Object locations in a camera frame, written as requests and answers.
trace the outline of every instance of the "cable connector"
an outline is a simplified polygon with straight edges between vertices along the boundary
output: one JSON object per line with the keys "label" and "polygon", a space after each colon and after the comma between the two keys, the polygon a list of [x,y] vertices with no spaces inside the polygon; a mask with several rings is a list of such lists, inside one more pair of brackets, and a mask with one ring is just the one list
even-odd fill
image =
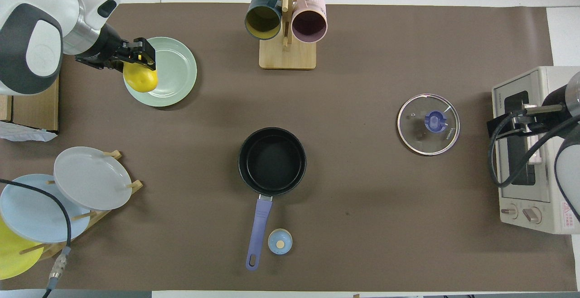
{"label": "cable connector", "polygon": [[62,252],[60,252],[60,255],[56,258],[56,261],[54,261],[54,265],[52,266],[52,270],[48,276],[48,285],[46,285],[46,289],[54,290],[54,288],[56,288],[56,283],[62,276],[64,268],[67,266],[67,258],[70,251],[71,248],[65,246]]}

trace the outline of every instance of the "blue mug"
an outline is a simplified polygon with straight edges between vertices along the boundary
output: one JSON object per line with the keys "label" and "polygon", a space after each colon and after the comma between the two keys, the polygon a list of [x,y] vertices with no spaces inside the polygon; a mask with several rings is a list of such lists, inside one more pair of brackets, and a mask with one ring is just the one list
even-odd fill
{"label": "blue mug", "polygon": [[248,33],[260,40],[273,38],[280,32],[282,7],[278,0],[252,0],[246,13]]}

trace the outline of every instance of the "purple pan handle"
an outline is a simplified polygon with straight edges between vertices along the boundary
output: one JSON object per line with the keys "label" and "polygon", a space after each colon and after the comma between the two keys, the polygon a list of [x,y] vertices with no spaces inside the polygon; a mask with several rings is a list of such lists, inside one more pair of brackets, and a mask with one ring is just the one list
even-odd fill
{"label": "purple pan handle", "polygon": [[261,245],[264,242],[266,232],[266,222],[272,208],[272,201],[257,199],[256,213],[254,215],[254,224],[252,226],[252,236],[250,237],[250,247],[246,257],[246,269],[255,271],[260,262]]}

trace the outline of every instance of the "pink mug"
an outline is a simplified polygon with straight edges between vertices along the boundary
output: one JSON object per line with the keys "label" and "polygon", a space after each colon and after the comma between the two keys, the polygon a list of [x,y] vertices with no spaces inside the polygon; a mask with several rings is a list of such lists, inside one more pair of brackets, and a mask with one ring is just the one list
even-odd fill
{"label": "pink mug", "polygon": [[302,42],[320,41],[327,32],[324,0],[296,0],[292,14],[292,34]]}

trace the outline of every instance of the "mug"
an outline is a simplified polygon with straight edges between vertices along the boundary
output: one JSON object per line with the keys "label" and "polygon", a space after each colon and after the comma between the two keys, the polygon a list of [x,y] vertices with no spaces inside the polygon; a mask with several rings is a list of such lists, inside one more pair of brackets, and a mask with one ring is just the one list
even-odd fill
{"label": "mug", "polygon": [[280,32],[282,7],[278,0],[252,0],[246,13],[245,25],[248,33],[260,40],[273,38]]}
{"label": "mug", "polygon": [[320,41],[327,32],[324,0],[296,0],[292,14],[292,34],[306,43]]}

